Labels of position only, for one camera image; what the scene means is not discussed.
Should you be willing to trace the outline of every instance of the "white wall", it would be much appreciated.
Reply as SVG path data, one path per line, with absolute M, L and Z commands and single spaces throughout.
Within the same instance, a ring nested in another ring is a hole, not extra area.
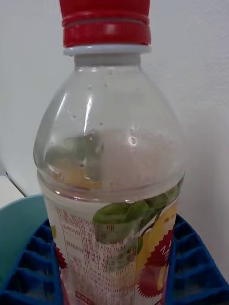
M 229 1 L 156 0 L 150 18 L 153 52 L 143 67 L 187 136 L 180 212 L 229 280 Z M 58 0 L 0 0 L 0 43 L 2 159 L 21 188 L 35 193 L 34 137 L 72 67 L 62 56 Z

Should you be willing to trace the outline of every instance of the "bottle cap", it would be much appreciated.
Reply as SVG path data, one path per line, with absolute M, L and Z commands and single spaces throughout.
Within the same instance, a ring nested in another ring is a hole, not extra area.
M 60 0 L 65 48 L 151 43 L 150 0 Z

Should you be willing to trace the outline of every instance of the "water droplet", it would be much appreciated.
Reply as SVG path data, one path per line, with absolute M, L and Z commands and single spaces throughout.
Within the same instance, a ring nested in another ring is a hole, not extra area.
M 135 203 L 133 200 L 125 200 L 126 203 Z
M 64 175 L 62 173 L 58 174 L 58 179 L 63 182 L 64 181 Z
M 136 137 L 129 137 L 129 143 L 132 146 L 136 146 L 137 145 L 137 138 Z

